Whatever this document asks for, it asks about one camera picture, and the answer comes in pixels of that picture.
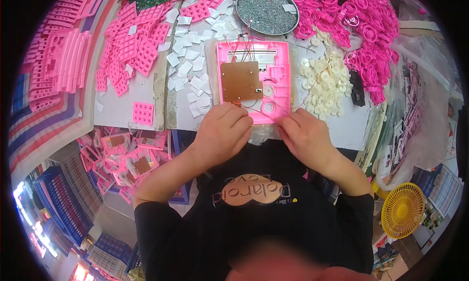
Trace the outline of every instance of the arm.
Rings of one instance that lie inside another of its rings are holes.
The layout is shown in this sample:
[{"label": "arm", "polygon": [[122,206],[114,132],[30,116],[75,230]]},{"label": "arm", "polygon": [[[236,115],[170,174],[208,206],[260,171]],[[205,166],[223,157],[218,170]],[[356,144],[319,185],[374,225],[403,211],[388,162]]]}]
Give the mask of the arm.
[{"label": "arm", "polygon": [[346,195],[374,196],[365,173],[332,145],[324,121],[300,108],[276,122],[280,137],[304,165],[336,182]]},{"label": "arm", "polygon": [[144,202],[167,202],[188,180],[238,154],[251,136],[252,123],[245,109],[231,103],[214,106],[194,142],[145,178],[136,191],[134,208]]}]

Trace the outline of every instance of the yellow fan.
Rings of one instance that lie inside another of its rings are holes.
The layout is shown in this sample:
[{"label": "yellow fan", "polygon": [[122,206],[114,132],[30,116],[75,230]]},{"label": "yellow fan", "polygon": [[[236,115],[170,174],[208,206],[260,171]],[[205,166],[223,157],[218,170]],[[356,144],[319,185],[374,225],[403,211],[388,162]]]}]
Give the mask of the yellow fan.
[{"label": "yellow fan", "polygon": [[381,225],[392,238],[410,235],[419,225],[425,210],[425,199],[419,186],[404,183],[393,189],[381,210]]}]

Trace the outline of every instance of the black t-shirt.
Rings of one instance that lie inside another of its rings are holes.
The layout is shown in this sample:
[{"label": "black t-shirt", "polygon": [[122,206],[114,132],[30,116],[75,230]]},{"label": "black t-shirt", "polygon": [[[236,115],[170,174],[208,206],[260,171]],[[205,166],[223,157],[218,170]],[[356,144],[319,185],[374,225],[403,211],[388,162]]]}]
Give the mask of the black t-shirt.
[{"label": "black t-shirt", "polygon": [[246,145],[197,178],[199,195],[181,217],[167,204],[135,209],[147,280],[225,280],[227,259],[249,240],[275,236],[314,260],[371,273],[373,197],[340,195],[334,206],[302,175],[281,141]]}]

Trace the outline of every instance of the round metal tray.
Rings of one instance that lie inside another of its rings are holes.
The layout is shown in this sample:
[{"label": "round metal tray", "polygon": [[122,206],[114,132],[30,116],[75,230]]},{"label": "round metal tray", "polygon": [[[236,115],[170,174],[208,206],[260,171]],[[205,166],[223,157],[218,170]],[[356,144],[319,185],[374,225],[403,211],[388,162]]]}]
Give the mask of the round metal tray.
[{"label": "round metal tray", "polygon": [[[286,32],[282,32],[280,34],[271,34],[271,33],[267,33],[267,32],[261,32],[261,31],[258,31],[256,30],[255,28],[251,27],[250,29],[256,31],[256,32],[260,32],[260,33],[263,33],[263,34],[266,34],[266,35],[269,35],[269,36],[281,36],[281,35],[284,35],[284,34],[287,34],[291,31],[293,31],[296,26],[298,25],[298,22],[300,21],[300,12],[298,11],[298,7],[296,6],[295,2],[293,2],[293,0],[287,0],[288,3],[292,4],[295,9],[296,9],[296,24],[291,28],[291,30],[289,31],[286,31]],[[241,21],[245,24],[245,25],[248,25],[247,22],[244,21],[244,19],[241,17],[241,15],[239,15],[239,11],[238,11],[238,4],[239,4],[239,0],[236,0],[236,13],[238,14],[239,18],[241,19]]]}]

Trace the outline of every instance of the hand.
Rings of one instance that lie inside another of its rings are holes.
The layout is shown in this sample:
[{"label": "hand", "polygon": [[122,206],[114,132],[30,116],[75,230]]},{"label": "hand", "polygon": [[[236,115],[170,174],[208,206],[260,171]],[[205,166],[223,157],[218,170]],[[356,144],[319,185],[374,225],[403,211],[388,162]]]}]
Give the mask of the hand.
[{"label": "hand", "polygon": [[341,156],[332,145],[329,129],[324,121],[299,108],[287,117],[276,120],[278,133],[290,152],[307,167],[327,174],[334,161]]},{"label": "hand", "polygon": [[253,122],[246,109],[232,103],[215,105],[203,118],[187,150],[206,171],[239,153],[251,136]]}]

